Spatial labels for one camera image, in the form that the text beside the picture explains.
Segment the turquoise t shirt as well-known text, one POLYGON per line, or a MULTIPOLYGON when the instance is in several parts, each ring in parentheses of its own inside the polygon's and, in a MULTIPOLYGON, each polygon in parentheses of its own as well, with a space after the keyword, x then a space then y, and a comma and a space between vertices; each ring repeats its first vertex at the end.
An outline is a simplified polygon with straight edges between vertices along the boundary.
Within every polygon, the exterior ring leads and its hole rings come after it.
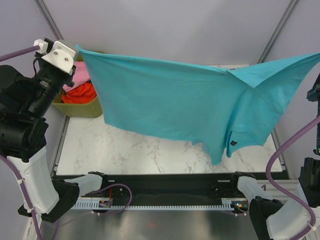
POLYGON ((262 146, 320 61, 310 53, 228 69, 79 52, 106 124, 201 144, 214 165, 240 148, 262 146))

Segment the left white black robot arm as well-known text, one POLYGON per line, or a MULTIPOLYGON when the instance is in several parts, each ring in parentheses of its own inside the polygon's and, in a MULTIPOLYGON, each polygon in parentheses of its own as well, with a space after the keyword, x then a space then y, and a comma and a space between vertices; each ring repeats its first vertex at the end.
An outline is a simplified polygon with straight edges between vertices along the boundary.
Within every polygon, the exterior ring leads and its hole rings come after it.
POLYGON ((45 113, 73 75, 37 58, 39 70, 25 77, 14 67, 0 67, 0 155, 16 173, 24 204, 20 215, 39 214, 54 223, 79 197, 94 192, 106 196, 110 185, 100 172, 72 179, 54 180, 46 159, 45 113))

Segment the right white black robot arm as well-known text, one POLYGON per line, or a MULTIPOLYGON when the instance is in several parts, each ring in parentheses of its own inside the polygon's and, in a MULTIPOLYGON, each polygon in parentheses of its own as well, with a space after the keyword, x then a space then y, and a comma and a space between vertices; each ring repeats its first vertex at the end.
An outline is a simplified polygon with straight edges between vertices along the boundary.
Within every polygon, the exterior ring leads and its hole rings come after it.
POLYGON ((260 240, 301 240, 320 226, 320 162, 311 157, 304 160, 295 192, 291 193, 272 178, 271 167, 275 160, 294 142, 313 127, 320 126, 316 117, 291 138, 289 138, 270 157, 265 175, 269 183, 287 196, 281 203, 270 196, 252 174, 235 172, 229 191, 235 197, 248 201, 250 221, 260 240))

